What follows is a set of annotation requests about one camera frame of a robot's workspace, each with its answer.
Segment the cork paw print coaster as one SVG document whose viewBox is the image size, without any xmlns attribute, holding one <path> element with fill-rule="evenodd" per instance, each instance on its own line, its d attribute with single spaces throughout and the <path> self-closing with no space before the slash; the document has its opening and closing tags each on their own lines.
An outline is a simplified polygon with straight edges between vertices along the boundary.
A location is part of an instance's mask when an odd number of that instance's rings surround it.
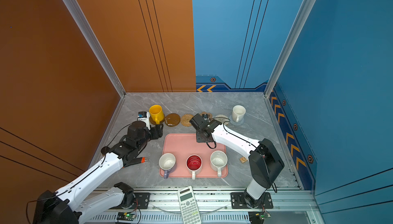
<svg viewBox="0 0 393 224">
<path fill-rule="evenodd" d="M 205 119 L 205 120 L 211 120 L 212 119 L 212 114 L 211 113 L 208 113 L 208 112 L 202 112 L 202 113 L 200 113 L 200 115 L 203 117 L 203 119 Z"/>
</svg>

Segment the multicolour woven round coaster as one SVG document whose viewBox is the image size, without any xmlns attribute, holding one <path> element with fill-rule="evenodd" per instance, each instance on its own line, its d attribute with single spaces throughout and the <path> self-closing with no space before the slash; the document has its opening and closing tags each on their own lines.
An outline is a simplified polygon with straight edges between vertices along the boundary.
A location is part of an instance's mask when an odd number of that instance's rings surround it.
<svg viewBox="0 0 393 224">
<path fill-rule="evenodd" d="M 216 115 L 215 117 L 213 117 L 213 119 L 221 122 L 222 124 L 224 124 L 225 122 L 229 122 L 230 121 L 230 119 L 227 116 L 225 116 L 225 115 Z"/>
</svg>

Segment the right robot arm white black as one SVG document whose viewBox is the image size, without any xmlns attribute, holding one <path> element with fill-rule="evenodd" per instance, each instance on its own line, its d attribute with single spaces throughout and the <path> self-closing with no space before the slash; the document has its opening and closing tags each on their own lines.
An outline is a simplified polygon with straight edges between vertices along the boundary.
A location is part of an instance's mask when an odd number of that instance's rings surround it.
<svg viewBox="0 0 393 224">
<path fill-rule="evenodd" d="M 252 180 L 244 191 L 244 200 L 248 207 L 258 208 L 263 202 L 263 194 L 274 185 L 285 167 L 273 143 L 268 139 L 260 141 L 246 137 L 220 121 L 208 121 L 200 114 L 193 116 L 190 123 L 203 142 L 223 144 L 248 160 Z"/>
</svg>

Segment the yellow mug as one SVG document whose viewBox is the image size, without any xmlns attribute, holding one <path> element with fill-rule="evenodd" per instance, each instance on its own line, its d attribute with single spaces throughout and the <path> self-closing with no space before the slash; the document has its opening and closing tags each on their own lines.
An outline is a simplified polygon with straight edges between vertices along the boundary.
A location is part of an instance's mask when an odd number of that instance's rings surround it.
<svg viewBox="0 0 393 224">
<path fill-rule="evenodd" d="M 163 109 L 160 105 L 153 105 L 149 109 L 150 121 L 152 124 L 161 124 L 165 120 Z"/>
</svg>

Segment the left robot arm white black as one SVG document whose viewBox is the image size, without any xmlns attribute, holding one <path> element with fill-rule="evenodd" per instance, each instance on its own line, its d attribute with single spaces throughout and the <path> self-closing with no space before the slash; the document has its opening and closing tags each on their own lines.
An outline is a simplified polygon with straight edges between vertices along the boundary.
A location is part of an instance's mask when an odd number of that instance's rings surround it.
<svg viewBox="0 0 393 224">
<path fill-rule="evenodd" d="M 104 157 L 81 176 L 55 192 L 47 190 L 36 200 L 34 224 L 84 224 L 112 208 L 136 208 L 134 189 L 126 183 L 115 184 L 108 191 L 86 199 L 101 183 L 117 171 L 142 163 L 139 154 L 151 140 L 163 136 L 163 125 L 149 128 L 135 121 L 128 133 L 113 147 L 104 147 Z"/>
</svg>

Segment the glossy brown wooden coaster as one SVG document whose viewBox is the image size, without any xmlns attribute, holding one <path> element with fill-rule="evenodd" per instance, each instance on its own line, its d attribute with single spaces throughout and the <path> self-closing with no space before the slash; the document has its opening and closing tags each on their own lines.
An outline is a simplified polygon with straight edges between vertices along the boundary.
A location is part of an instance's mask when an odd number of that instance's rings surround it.
<svg viewBox="0 0 393 224">
<path fill-rule="evenodd" d="M 165 117 L 165 124 L 169 127 L 177 126 L 181 121 L 181 117 L 176 113 L 170 113 Z"/>
</svg>

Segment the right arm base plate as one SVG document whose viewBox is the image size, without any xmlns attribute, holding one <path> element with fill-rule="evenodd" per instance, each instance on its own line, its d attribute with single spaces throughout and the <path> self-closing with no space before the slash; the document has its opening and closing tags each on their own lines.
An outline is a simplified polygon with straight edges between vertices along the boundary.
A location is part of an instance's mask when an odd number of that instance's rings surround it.
<svg viewBox="0 0 393 224">
<path fill-rule="evenodd" d="M 253 199 L 245 192 L 232 192 L 232 209 L 273 209 L 273 201 L 269 192 L 264 192 L 258 200 Z"/>
</svg>

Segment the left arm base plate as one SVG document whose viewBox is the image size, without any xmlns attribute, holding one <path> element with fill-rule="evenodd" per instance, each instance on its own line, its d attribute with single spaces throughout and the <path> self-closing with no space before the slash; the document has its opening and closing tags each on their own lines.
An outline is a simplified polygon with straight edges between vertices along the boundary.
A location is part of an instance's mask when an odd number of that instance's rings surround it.
<svg viewBox="0 0 393 224">
<path fill-rule="evenodd" d="M 147 209 L 150 200 L 150 193 L 137 192 L 133 194 L 126 194 L 120 207 L 122 209 Z"/>
</svg>

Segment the rattan woven round coaster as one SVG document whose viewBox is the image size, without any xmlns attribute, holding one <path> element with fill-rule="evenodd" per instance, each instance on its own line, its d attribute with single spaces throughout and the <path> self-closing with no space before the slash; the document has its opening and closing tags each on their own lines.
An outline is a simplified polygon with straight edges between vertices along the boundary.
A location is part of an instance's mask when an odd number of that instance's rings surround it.
<svg viewBox="0 0 393 224">
<path fill-rule="evenodd" d="M 181 117 L 180 123 L 185 127 L 192 126 L 190 120 L 193 118 L 192 114 L 185 114 Z"/>
</svg>

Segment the white mug purple handle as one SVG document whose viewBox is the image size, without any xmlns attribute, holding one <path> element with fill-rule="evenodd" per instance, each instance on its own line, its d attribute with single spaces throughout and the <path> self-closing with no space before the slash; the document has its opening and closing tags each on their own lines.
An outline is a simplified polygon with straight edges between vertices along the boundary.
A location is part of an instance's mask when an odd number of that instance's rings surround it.
<svg viewBox="0 0 393 224">
<path fill-rule="evenodd" d="M 176 169 L 176 157 L 172 153 L 165 153 L 159 159 L 159 167 L 164 171 L 163 178 L 167 179 Z"/>
</svg>

